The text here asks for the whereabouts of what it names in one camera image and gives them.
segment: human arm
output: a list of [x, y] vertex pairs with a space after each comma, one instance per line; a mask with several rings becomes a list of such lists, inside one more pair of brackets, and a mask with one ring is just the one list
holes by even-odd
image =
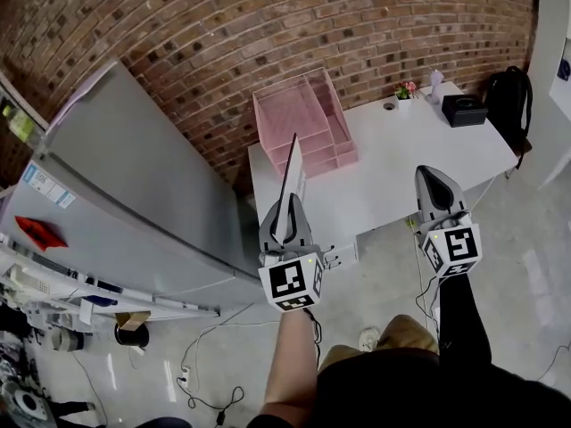
[[294, 428], [310, 417], [318, 384], [313, 324], [302, 310], [282, 315], [261, 415]]

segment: white desk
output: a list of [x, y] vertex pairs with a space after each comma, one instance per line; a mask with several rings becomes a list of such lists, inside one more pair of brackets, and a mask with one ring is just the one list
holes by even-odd
[[[393, 98], [344, 112], [359, 161], [308, 180], [303, 208], [315, 243], [322, 249], [354, 243], [361, 233], [418, 211], [418, 165], [441, 170], [467, 190], [516, 166], [517, 158], [489, 120], [451, 128], [441, 104], [422, 89], [408, 114], [387, 111]], [[462, 92], [451, 82], [442, 95]], [[252, 181], [261, 223], [279, 198], [281, 179], [260, 144], [249, 148]]]

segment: refrigerator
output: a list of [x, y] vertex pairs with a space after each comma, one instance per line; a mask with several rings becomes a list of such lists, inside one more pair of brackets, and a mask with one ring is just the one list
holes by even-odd
[[[0, 232], [66, 268], [205, 307], [264, 300], [257, 218], [120, 62], [88, 80], [2, 203]], [[67, 248], [41, 252], [15, 217]]]

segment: khaki pants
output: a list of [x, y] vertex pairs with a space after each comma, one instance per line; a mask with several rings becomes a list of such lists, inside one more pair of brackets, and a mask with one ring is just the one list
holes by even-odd
[[[438, 343], [432, 334], [411, 316], [400, 314], [396, 316], [381, 335], [375, 350], [400, 349], [400, 348], [424, 349], [438, 353]], [[367, 352], [361, 352], [353, 347], [337, 345], [333, 346], [321, 364], [319, 371], [334, 363], [347, 358], [357, 357]]]

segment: pink desk organizer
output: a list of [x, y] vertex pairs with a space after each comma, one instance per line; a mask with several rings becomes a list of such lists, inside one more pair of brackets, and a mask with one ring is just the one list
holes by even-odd
[[286, 172], [295, 133], [307, 177], [357, 161], [355, 144], [325, 69], [286, 79], [252, 95], [261, 146], [280, 176]]

